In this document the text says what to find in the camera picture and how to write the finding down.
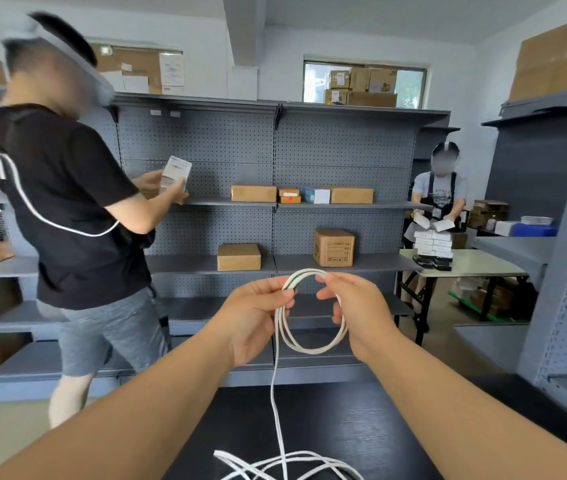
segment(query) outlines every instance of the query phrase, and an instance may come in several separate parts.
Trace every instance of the person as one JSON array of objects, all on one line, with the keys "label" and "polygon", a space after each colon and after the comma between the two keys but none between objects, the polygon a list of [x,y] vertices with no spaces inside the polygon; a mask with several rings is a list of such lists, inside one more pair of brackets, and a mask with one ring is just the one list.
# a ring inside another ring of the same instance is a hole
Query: person
[{"label": "person", "polygon": [[[455,172],[459,159],[459,146],[454,142],[441,142],[435,146],[430,159],[431,171],[420,173],[415,177],[410,200],[415,203],[431,205],[432,210],[415,209],[412,217],[421,214],[431,222],[448,220],[455,223],[458,228],[460,214],[466,205],[468,193],[468,182],[466,178]],[[404,246],[412,249],[415,242],[415,231],[420,227],[411,222],[403,235]],[[403,273],[403,279],[408,279],[409,273]],[[419,276],[418,280],[412,280],[409,288],[416,291],[424,286],[425,280]],[[403,300],[413,306],[412,297],[403,292]]]},{"label": "person", "polygon": [[0,101],[0,189],[39,254],[39,311],[63,322],[54,428],[84,406],[111,346],[138,372],[167,353],[143,249],[188,193],[181,180],[142,195],[157,193],[161,171],[129,180],[99,134],[78,122],[114,95],[88,42],[55,15],[26,22],[2,40],[10,81]]},{"label": "person", "polygon": [[[0,480],[162,478],[230,369],[271,339],[272,311],[294,306],[294,291],[281,290],[287,279],[234,290],[196,335],[7,460]],[[317,297],[341,297],[334,322],[346,321],[353,354],[444,478],[567,478],[567,444],[402,335],[373,283],[344,273],[327,274],[325,283]]]}]

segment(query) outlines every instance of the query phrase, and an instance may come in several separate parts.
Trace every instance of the green pallet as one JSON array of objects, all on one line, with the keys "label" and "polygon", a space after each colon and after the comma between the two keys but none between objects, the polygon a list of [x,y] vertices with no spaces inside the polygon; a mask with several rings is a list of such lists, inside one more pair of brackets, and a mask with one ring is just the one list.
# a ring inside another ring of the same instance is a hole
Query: green pallet
[{"label": "green pallet", "polygon": [[[463,303],[464,305],[468,306],[468,308],[470,308],[471,310],[474,310],[475,312],[477,312],[481,315],[481,309],[479,307],[473,305],[470,301],[459,298],[457,295],[455,295],[455,293],[452,290],[448,291],[448,294],[450,296],[452,296],[453,298],[455,298],[455,300],[459,301],[459,303]],[[491,322],[495,322],[495,323],[514,323],[515,322],[515,320],[513,320],[510,317],[496,317],[496,316],[491,315],[491,314],[488,314],[487,318]]]}]

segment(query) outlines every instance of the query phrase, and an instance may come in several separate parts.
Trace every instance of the neck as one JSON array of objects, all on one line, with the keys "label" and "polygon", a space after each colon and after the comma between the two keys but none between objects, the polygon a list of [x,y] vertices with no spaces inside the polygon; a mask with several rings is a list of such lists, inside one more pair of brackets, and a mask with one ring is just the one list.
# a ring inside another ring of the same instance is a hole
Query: neck
[{"label": "neck", "polygon": [[6,93],[0,101],[0,106],[17,104],[39,104],[62,114],[61,108],[42,89],[41,83],[25,72],[17,72],[11,77],[6,86]]}]

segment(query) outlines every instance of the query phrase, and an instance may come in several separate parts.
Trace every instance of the left hand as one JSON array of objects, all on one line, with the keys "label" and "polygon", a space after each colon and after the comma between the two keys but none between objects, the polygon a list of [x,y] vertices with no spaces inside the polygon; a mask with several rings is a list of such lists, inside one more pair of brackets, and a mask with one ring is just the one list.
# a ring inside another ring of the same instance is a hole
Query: left hand
[{"label": "left hand", "polygon": [[277,276],[237,288],[205,326],[227,342],[234,367],[253,360],[268,343],[274,311],[295,304],[294,290],[281,291],[287,279]]},{"label": "left hand", "polygon": [[163,170],[155,170],[149,171],[148,173],[144,173],[140,177],[133,178],[132,183],[141,191],[141,192],[149,192],[149,191],[158,191],[159,186],[161,184],[161,175],[163,174]]}]

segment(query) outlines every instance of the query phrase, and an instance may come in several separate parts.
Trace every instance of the concrete floor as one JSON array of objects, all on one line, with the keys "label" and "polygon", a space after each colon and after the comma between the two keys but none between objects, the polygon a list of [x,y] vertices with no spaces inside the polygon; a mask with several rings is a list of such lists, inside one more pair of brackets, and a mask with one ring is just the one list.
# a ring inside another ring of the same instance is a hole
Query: concrete floor
[{"label": "concrete floor", "polygon": [[[461,374],[495,372],[493,367],[471,352],[453,330],[455,324],[476,322],[477,315],[461,309],[447,295],[452,283],[452,280],[440,280],[437,285],[430,306],[430,332],[424,337],[424,348]],[[414,338],[412,320],[403,319],[400,329]],[[0,464],[47,429],[46,401],[0,404]]]}]

